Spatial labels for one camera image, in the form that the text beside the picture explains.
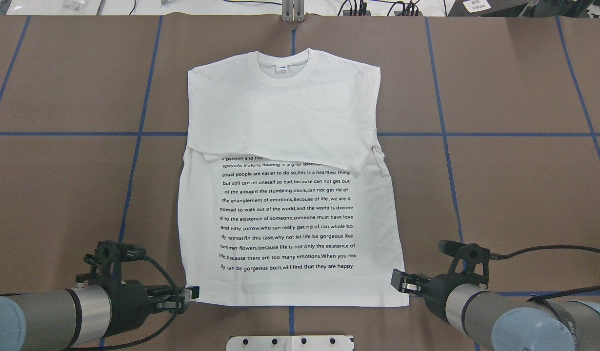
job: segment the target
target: black cable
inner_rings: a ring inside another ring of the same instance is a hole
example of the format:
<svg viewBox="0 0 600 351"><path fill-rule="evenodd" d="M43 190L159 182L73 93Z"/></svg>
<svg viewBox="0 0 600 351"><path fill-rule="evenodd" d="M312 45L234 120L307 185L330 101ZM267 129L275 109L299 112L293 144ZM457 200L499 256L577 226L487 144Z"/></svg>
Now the black cable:
<svg viewBox="0 0 600 351"><path fill-rule="evenodd" d="M344 2L341 4L340 11L337 13L337 16L341 15L341 11L343 11L343 7L345 6L346 2L350 4L350 13L352 13L352 3L350 0L344 0Z"/></svg>
<svg viewBox="0 0 600 351"><path fill-rule="evenodd" d="M393 12L393 15L398 17L398 16L408 16L409 15L409 4L405 3L405 6L402 7L402 11L400 11L399 14L396 14L395 11Z"/></svg>
<svg viewBox="0 0 600 351"><path fill-rule="evenodd" d="M515 257L516 255L520 255L520 254L524 254L524 253L529 253L531 251L552 250L552 249L583 250L583 251L590 251L591 253L598 253L598 254L600 254L600 249L597 249L596 247L581 246L581 245L544 245L544 246L528 247L527 249L523 249L523 250L519 250L519 251L514 251L514 253L509 253L508 255L501 255L499 253L492 253L492 254L490 254L490 259L491 260L496 260L496 261L507 260L508 258L512 258L512 257ZM530 298L528 301L541 302L543 300L548 300L550 298L570 296L570 295L575 295L575 294L578 294L578 293L590 293L591 291L599 291L599 290L600 290L600 284L599 285L593 285L593 286L590 286L590 287L570 289L570 290L559 291L559 292L554 292L554 293L546 293L545 295L534 296L534 297Z"/></svg>
<svg viewBox="0 0 600 351"><path fill-rule="evenodd" d="M406 4L406 8L398 16L417 16L419 14L419 7L417 6L419 0L413 2L411 0Z"/></svg>
<svg viewBox="0 0 600 351"><path fill-rule="evenodd" d="M406 4L404 4L403 1L396 1L396 2L391 2L391 7L389 7L389 12L387 12L387 16L391 14L391 10L393 9L394 6L396 6L397 4L402 4L402 12L404 12L404 7L406 6Z"/></svg>
<svg viewBox="0 0 600 351"><path fill-rule="evenodd" d="M68 351L109 351L109 350L118 350L118 349L124 349L126 347L132 347L135 345L139 345L139 344L143 344L144 342L147 342L149 340L152 340L153 338L157 337L157 335L161 334L163 331L166 330L166 328L169 327L170 324L172 324L172 322L175 320L175 318L178 315L178 311L179 311L179 288L177 287L177 285L175 284L175 282L172 280L172 278L170 277L170 275L166 272L165 269L163 269L161 267L160 264L158 264L155 260L153 260L153 258L150 258L146 255L142 255L141 253L133 253L133 251L128 251L127 252L127 256L131 255L130 257L139 257L141 260L145 260L146 262L150 262L150 264L154 265L155 268L157 268L157 271L159 271L164 278L166 278L166 280L168 280L168 283L170 284L170 286L173 288L174 294L175 294L175 310L172 312L172 316L170 317L170 319L168 319L168 322L166 322L166 324L164 324L161 328L159 328L156 332L152 333L151 335L149 335L146 338L141 338L140 340L136 340L133 342L128 342L126 344L120 344L120 345L112 345L112 346L103 346L103 347L69 347L67 349L64 350L68 350Z"/></svg>
<svg viewBox="0 0 600 351"><path fill-rule="evenodd" d="M273 1L257 1L257 0L223 0L224 2L238 2L238 3L242 3L242 2L252 2L255 4L272 4L272 5L281 5L282 3L280 2L273 2Z"/></svg>
<svg viewBox="0 0 600 351"><path fill-rule="evenodd" d="M527 249L514 251L514 253L509 253L508 255L492 253L490 256L490 259L494 260L494 261L507 260L508 258L512 258L512 257L515 257L516 255L520 255L520 254L524 254L524 253L529 253L530 251L551 250L551 249L584 250L584 251L591 251L592 253L600 254L600 249L597 249L596 247L580 246L580 245L544 245L544 246L528 247Z"/></svg>
<svg viewBox="0 0 600 351"><path fill-rule="evenodd" d="M540 303L543 304L543 306L547 307L547 309L554 314L554 317L556 317L557 320L561 320L561 317L558 314L558 311L556 311L556 309L554 309L554 307L552 306L552 304L549 303L549 301L543 300Z"/></svg>
<svg viewBox="0 0 600 351"><path fill-rule="evenodd" d="M600 284L593 285L592 287L584 287L584 288L577 288L577 289L559 291L559 292L554 292L554 293L546 293L545 295L534 296L534 297L530 298L528 301L539 302L542 300L548 300L550 298L577 295L578 293L590 293L591 291L599 291L599 290L600 290Z"/></svg>

